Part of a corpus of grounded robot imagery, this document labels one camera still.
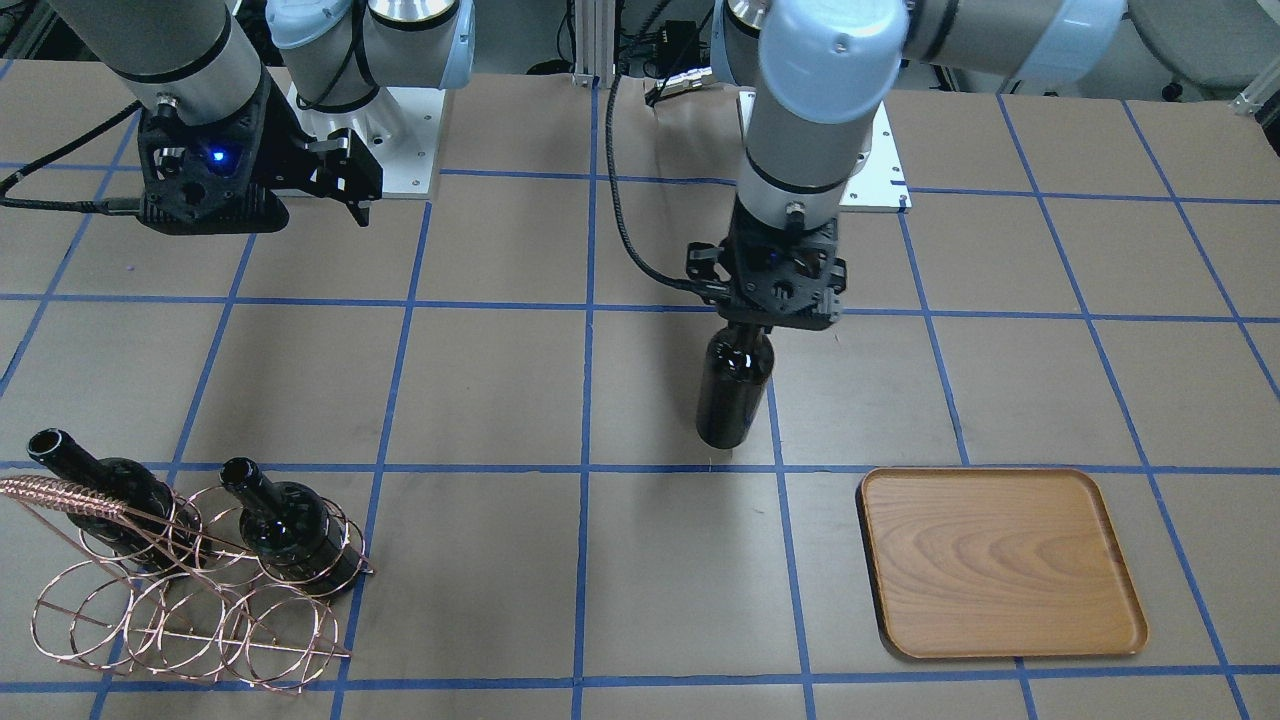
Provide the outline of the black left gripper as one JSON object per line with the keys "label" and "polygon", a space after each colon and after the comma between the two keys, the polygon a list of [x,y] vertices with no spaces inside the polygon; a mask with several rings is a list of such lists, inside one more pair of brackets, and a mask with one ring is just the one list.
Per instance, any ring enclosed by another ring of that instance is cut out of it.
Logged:
{"label": "black left gripper", "polygon": [[808,231],[777,228],[736,201],[727,236],[689,243],[685,270],[728,322],[824,331],[841,318],[847,268],[835,218]]}

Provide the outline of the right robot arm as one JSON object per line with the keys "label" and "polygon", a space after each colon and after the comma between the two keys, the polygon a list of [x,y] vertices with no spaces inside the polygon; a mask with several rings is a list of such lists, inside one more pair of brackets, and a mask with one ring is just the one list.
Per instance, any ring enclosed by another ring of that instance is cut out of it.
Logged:
{"label": "right robot arm", "polygon": [[165,234],[285,228],[280,192],[342,204],[366,227],[387,164],[417,156],[396,88],[467,85],[471,1],[269,1],[284,91],[224,1],[55,1],[52,9],[133,94],[143,187],[136,199],[55,209],[133,217]]}

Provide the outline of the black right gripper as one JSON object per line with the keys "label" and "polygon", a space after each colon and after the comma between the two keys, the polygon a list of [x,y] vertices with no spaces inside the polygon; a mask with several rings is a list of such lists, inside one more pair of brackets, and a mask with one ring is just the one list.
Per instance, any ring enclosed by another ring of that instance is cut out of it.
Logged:
{"label": "black right gripper", "polygon": [[342,202],[362,228],[383,199],[383,167],[357,131],[315,140],[300,127],[268,70],[229,117],[188,126],[174,102],[142,114],[143,191],[137,219],[165,234],[250,234],[283,229],[276,190]]}

